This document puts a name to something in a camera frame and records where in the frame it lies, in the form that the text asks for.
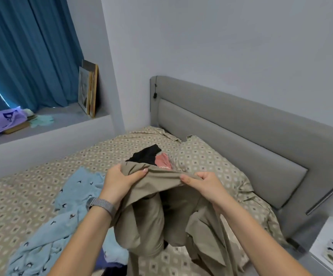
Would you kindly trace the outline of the beige patterned pillow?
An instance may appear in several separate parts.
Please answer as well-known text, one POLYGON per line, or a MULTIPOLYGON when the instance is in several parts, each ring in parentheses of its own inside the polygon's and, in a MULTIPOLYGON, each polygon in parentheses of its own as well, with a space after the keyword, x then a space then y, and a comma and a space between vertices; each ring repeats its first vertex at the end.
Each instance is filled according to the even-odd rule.
POLYGON ((169 153, 169 160, 174 170, 215 173, 227 192, 239 202, 257 197, 248 177, 197 136, 188 136, 169 153))

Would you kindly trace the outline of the blue curtain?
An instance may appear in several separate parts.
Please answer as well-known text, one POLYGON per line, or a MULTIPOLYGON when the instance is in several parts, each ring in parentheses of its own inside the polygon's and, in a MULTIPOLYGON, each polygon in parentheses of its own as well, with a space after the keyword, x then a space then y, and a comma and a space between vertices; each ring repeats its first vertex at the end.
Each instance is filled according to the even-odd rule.
POLYGON ((67 0, 0 0, 0 110, 76 103, 82 60, 67 0))

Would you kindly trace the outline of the mint green cloth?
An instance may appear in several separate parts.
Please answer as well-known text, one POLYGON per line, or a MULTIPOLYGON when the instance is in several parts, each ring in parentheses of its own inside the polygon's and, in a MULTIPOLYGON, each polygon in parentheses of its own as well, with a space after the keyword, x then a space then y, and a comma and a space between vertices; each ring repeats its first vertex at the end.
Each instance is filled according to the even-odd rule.
POLYGON ((54 123, 54 118, 51 115, 36 115, 29 123, 31 128, 50 126, 54 123))

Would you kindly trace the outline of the pink garment in plastic bag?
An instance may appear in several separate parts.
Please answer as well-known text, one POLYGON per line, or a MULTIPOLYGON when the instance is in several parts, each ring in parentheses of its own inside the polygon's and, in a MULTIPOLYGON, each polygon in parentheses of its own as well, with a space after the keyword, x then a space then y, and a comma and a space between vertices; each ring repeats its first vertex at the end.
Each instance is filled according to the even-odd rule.
POLYGON ((155 164, 157 167, 167 169, 167 170, 172 170, 172 164, 169 160, 168 154, 161 152, 155 157, 155 164))

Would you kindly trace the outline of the beige patterned bed sheet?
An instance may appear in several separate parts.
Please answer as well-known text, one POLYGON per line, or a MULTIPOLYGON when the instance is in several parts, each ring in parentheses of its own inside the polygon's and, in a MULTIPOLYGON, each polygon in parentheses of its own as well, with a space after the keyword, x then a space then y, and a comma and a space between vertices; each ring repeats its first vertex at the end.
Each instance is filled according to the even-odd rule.
MULTIPOLYGON (((54 199, 80 167, 105 175, 112 165, 157 144, 169 155, 182 141, 152 126, 100 142, 60 160, 0 179, 0 276, 10 257, 40 226, 55 217, 54 199)), ((239 202, 281 245, 287 245, 272 207, 257 191, 253 200, 239 202)))

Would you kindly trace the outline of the large wooden picture frame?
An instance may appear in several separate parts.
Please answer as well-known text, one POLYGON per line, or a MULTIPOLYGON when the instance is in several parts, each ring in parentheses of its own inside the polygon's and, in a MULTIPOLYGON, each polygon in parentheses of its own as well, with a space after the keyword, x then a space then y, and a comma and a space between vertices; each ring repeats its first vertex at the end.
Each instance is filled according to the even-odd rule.
POLYGON ((95 118, 99 67, 97 64, 89 62, 87 60, 82 60, 81 67, 92 72, 92 83, 90 91, 90 104, 89 104, 88 116, 90 116, 91 118, 95 118))

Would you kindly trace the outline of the light blue bird print garment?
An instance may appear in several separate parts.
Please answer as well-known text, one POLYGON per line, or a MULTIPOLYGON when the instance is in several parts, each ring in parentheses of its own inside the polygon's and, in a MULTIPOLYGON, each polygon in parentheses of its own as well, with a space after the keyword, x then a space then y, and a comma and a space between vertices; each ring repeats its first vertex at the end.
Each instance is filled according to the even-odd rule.
POLYGON ((67 180, 54 199, 58 214, 44 223, 13 254, 6 276, 46 276, 70 238, 99 197, 105 176, 80 167, 67 180))

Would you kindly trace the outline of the grey mesh watch band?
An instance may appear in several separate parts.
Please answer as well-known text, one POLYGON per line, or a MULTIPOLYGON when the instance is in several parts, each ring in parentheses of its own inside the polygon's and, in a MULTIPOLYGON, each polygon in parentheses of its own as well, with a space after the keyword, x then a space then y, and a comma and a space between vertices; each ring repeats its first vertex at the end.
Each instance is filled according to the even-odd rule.
POLYGON ((89 211, 90 208, 93 206, 98 206, 98 207, 101 207, 104 210, 106 210, 110 214, 112 220, 114 219, 116 212, 117 212, 117 209, 115 208, 115 206, 105 199, 100 199, 100 198, 88 199, 88 201, 86 203, 87 211, 89 211))

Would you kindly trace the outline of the black garment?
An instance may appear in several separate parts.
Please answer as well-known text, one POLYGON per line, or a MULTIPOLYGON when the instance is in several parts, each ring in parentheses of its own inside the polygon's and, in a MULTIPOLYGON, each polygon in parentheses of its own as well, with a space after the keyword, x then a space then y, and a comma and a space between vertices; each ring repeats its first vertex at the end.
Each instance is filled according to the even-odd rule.
POLYGON ((134 153, 132 157, 126 160, 126 162, 146 163, 157 166, 155 163, 155 159, 161 151, 162 150, 159 148, 159 146, 157 144, 154 144, 152 146, 142 149, 139 152, 134 153))

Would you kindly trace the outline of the person's right hand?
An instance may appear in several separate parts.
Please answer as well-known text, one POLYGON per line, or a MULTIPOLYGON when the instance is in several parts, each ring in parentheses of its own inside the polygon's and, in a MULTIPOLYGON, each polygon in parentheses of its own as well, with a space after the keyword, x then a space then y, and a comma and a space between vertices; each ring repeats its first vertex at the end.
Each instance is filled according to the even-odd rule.
POLYGON ((206 198, 214 207, 215 211, 223 214, 223 206, 227 200, 232 199, 231 195, 224 188, 219 178, 213 172, 199 171, 195 174, 205 174, 204 190, 198 191, 206 198))

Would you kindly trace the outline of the person's left forearm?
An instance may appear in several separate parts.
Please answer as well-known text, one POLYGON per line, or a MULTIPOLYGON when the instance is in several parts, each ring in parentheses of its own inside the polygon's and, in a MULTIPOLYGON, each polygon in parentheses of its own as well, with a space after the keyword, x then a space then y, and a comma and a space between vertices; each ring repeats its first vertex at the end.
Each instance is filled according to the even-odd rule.
POLYGON ((107 210, 92 206, 47 276, 91 276, 111 220, 107 210))

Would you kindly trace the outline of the grey upholstered headboard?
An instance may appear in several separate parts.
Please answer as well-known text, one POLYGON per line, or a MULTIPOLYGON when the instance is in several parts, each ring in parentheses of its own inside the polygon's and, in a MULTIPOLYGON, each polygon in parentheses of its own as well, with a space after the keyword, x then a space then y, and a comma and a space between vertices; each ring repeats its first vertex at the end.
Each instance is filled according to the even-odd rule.
POLYGON ((196 135, 249 178, 292 236, 333 195, 333 127, 168 76, 150 78, 151 125, 196 135))

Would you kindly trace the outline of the khaki garment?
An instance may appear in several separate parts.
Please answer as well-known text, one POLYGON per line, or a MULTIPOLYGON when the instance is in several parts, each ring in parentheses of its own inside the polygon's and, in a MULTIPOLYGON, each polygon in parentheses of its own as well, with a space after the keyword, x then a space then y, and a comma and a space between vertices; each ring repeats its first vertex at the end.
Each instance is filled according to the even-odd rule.
POLYGON ((238 265, 221 218, 213 205, 180 181, 182 172, 124 162, 131 175, 148 169, 122 200, 113 220, 115 239, 129 252, 128 272, 138 276, 138 258, 155 257, 164 243, 184 246, 193 263, 211 276, 238 276, 238 265))

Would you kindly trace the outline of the dark navy garment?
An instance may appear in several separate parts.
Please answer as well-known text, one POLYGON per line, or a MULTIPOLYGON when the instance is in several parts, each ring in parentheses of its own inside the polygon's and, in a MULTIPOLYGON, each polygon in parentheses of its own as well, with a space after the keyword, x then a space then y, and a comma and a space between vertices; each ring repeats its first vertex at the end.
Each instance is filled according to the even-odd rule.
POLYGON ((102 271, 101 276, 127 276, 127 264, 108 262, 105 259, 105 252, 101 248, 93 272, 100 271, 102 271))

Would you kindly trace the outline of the person's left hand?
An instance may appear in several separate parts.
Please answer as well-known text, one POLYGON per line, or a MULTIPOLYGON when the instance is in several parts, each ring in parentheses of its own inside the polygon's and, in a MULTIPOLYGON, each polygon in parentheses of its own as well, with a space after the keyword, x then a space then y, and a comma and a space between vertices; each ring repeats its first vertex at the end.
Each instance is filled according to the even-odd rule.
POLYGON ((119 163, 107 171, 99 198, 109 201, 118 209, 131 187, 132 185, 126 184, 126 176, 122 173, 119 163))

